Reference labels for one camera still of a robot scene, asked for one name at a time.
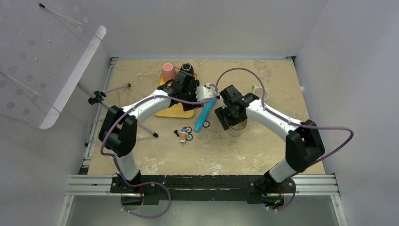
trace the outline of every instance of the orange and white toy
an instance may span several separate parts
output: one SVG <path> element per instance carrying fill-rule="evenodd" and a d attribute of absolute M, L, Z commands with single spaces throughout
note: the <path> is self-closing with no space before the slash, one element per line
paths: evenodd
<path fill-rule="evenodd" d="M 187 127 L 183 127 L 183 129 L 180 131 L 180 143 L 185 143 L 186 142 L 186 137 L 188 135 L 187 132 Z"/>

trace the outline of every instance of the white panel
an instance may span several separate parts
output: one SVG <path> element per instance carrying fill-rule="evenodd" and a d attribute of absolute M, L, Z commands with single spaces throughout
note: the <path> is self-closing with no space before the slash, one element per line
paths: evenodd
<path fill-rule="evenodd" d="M 82 81 L 103 89 L 107 65 L 109 57 L 99 48 Z M 79 171 L 86 149 L 87 99 L 76 89 L 46 130 L 0 115 L 0 225 L 56 225 L 67 181 Z"/>
<path fill-rule="evenodd" d="M 105 35 L 105 28 L 77 0 L 40 2 L 100 38 Z M 33 0 L 1 0 L 0 17 L 0 70 L 23 84 L 0 74 L 0 113 L 47 129 L 57 120 L 100 40 Z"/>
<path fill-rule="evenodd" d="M 80 0 L 107 52 L 135 58 L 297 55 L 327 0 Z"/>
<path fill-rule="evenodd" d="M 399 4 L 330 0 L 296 58 L 309 114 L 353 128 L 324 161 L 349 225 L 399 225 Z M 348 136 L 322 132 L 327 151 Z"/>

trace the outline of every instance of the gray floor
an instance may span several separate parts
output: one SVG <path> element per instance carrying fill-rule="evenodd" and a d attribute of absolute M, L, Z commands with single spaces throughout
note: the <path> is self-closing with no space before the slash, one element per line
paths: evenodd
<path fill-rule="evenodd" d="M 141 206 L 136 212 L 157 214 L 167 202 L 158 206 Z M 330 196 L 297 196 L 277 214 L 262 205 L 246 202 L 173 201 L 169 211 L 156 219 L 143 219 L 120 211 L 120 197 L 75 197 L 69 226 L 337 226 Z"/>

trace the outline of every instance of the wall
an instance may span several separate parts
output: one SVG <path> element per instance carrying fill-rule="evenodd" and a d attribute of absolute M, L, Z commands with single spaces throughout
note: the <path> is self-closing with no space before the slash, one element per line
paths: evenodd
<path fill-rule="evenodd" d="M 398 40 L 398 1 L 330 0 L 296 58 L 310 116 L 355 132 L 324 161 L 349 225 L 399 224 Z M 322 133 L 328 150 L 347 135 Z"/>
<path fill-rule="evenodd" d="M 109 57 L 100 46 L 81 81 L 102 89 Z M 70 174 L 76 174 L 86 147 L 90 105 L 75 89 L 55 125 L 40 130 L 0 115 L 1 225 L 55 225 Z"/>
<path fill-rule="evenodd" d="M 80 0 L 113 57 L 295 56 L 327 0 Z"/>

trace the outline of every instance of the yellow tray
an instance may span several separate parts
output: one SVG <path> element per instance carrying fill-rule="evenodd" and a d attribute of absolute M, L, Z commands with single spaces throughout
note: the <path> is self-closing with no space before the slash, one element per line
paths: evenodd
<path fill-rule="evenodd" d="M 158 86 L 165 84 L 165 82 L 162 79 L 162 75 L 160 76 L 160 81 L 158 82 Z M 155 116 L 158 117 L 169 117 L 169 118 L 182 118 L 182 119 L 189 119 L 193 117 L 195 114 L 195 109 L 194 110 L 189 110 L 189 111 L 183 111 L 183 105 L 181 103 L 178 103 L 176 105 L 173 105 L 172 107 L 162 110 L 158 113 L 155 114 Z"/>

